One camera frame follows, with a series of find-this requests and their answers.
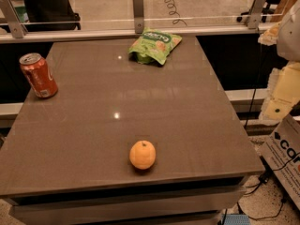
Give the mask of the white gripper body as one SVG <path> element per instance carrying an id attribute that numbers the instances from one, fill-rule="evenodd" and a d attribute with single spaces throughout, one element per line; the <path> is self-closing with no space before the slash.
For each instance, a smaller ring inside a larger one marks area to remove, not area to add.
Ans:
<path id="1" fill-rule="evenodd" d="M 280 23 L 277 54 L 289 61 L 300 61 L 300 0 L 295 2 Z"/>

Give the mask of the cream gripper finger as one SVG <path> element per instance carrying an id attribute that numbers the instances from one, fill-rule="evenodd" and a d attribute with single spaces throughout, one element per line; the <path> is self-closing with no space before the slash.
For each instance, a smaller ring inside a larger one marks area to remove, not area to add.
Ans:
<path id="1" fill-rule="evenodd" d="M 278 40 L 278 30 L 279 30 L 280 23 L 277 22 L 271 28 L 267 29 L 264 33 L 262 33 L 259 38 L 258 42 L 262 45 L 272 46 L 277 44 Z"/>
<path id="2" fill-rule="evenodd" d="M 263 101 L 260 120 L 280 121 L 300 101 L 300 63 L 289 62 L 284 68 L 273 68 Z"/>

